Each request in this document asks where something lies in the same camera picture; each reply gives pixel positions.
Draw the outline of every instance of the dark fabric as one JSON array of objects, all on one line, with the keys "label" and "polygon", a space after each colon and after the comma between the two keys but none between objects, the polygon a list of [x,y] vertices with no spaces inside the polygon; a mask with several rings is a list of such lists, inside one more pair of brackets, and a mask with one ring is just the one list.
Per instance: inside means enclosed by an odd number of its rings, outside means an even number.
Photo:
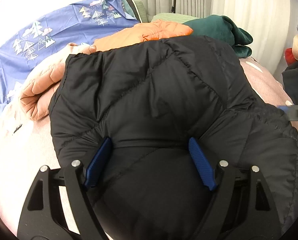
[{"label": "dark fabric", "polygon": [[282,78],[285,92],[298,105],[298,61],[282,72]]},{"label": "dark fabric", "polygon": [[49,106],[62,167],[114,145],[89,199],[115,240],[189,239],[209,204],[188,152],[258,165],[285,231],[298,216],[298,132],[248,83],[233,49],[206,36],[70,55]]},{"label": "dark fabric", "polygon": [[238,28],[227,16],[211,15],[206,18],[190,20],[184,25],[193,29],[191,35],[205,35],[228,43],[237,57],[246,58],[252,54],[252,50],[245,46],[253,42],[252,36]]},{"label": "dark fabric", "polygon": [[139,22],[141,22],[140,16],[139,16],[139,14],[138,14],[137,8],[136,8],[136,6],[135,6],[133,0],[126,0],[126,1],[127,1],[127,3],[129,4],[130,8],[132,9],[132,11],[133,11],[133,13],[134,13],[136,19],[137,19]]}]

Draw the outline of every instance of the green pillow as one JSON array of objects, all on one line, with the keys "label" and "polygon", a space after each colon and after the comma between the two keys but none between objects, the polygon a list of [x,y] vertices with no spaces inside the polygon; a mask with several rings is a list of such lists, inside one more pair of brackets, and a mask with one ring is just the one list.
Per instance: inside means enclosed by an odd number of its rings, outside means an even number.
[{"label": "green pillow", "polygon": [[140,16],[142,22],[147,23],[148,18],[147,18],[146,8],[145,8],[144,4],[139,0],[134,0],[134,2],[136,4],[136,7],[138,9],[139,16]]},{"label": "green pillow", "polygon": [[237,57],[246,58],[252,54],[252,50],[246,46],[253,42],[252,36],[238,28],[227,16],[211,15],[185,22],[184,25],[193,29],[191,35],[205,35],[228,43]]},{"label": "green pillow", "polygon": [[184,23],[189,20],[199,19],[199,18],[190,16],[190,15],[179,14],[179,13],[158,13],[153,17],[152,22],[158,19],[163,21]]}]

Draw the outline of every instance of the blue gripper pad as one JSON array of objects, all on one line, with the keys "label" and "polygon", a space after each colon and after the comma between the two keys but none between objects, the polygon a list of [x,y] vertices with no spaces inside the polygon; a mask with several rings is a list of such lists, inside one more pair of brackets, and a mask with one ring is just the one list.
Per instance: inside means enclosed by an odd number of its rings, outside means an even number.
[{"label": "blue gripper pad", "polygon": [[288,106],[277,106],[277,108],[283,110],[285,113],[288,111],[289,107]]},{"label": "blue gripper pad", "polygon": [[193,137],[189,139],[189,152],[203,184],[207,186],[209,190],[215,190],[217,188],[217,183],[214,178],[214,170],[205,157],[196,139]]},{"label": "blue gripper pad", "polygon": [[112,142],[110,138],[106,138],[86,169],[84,182],[84,186],[86,188],[94,187],[97,185],[100,174],[111,155],[111,151]]}]

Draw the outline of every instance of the black clamp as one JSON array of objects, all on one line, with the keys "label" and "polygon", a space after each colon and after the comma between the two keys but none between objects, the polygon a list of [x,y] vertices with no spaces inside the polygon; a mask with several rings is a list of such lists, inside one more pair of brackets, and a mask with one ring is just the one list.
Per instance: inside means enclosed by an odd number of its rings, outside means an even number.
[{"label": "black clamp", "polygon": [[[105,138],[96,151],[86,153],[62,169],[42,166],[29,190],[20,216],[19,240],[108,240],[87,198],[96,186],[112,152]],[[280,223],[268,185],[260,168],[235,168],[217,160],[194,138],[189,152],[204,185],[213,196],[192,239],[249,240],[279,239]],[[68,229],[59,186],[66,186],[71,210],[80,235]]]},{"label": "black clamp", "polygon": [[298,121],[298,105],[278,106],[277,108],[285,112],[289,121]]}]

